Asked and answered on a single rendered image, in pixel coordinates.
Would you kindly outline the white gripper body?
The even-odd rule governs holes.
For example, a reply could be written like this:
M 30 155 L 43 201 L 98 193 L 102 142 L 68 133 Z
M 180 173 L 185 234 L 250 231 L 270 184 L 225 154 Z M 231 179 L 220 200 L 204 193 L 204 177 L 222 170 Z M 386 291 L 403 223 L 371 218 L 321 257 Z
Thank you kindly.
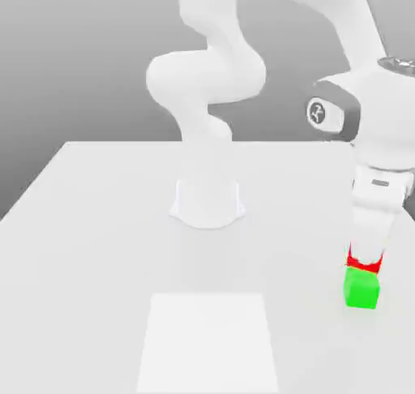
M 356 165 L 352 185 L 354 206 L 398 212 L 415 189 L 415 170 L 392 171 Z

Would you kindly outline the small red cube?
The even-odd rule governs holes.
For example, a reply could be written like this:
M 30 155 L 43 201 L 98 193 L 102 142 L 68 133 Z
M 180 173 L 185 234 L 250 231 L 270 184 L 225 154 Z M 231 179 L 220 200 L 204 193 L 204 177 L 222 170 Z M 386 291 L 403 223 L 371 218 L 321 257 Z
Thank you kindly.
M 348 254 L 347 254 L 345 265 L 347 267 L 357 268 L 362 271 L 371 272 L 377 275 L 382 266 L 382 261 L 383 261 L 383 254 L 381 254 L 379 260 L 375 263 L 367 263 L 367 264 L 362 263 L 359 259 L 353 256 L 352 244 L 349 244 L 349 249 L 348 249 Z

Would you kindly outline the small green cube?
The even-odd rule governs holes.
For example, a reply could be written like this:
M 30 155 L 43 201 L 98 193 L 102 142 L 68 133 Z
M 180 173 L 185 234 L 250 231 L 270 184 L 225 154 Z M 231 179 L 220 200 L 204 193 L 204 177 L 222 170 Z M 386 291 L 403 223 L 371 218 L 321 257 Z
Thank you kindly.
M 374 272 L 354 267 L 346 268 L 344 276 L 346 306 L 374 310 L 379 300 L 379 293 L 379 279 Z

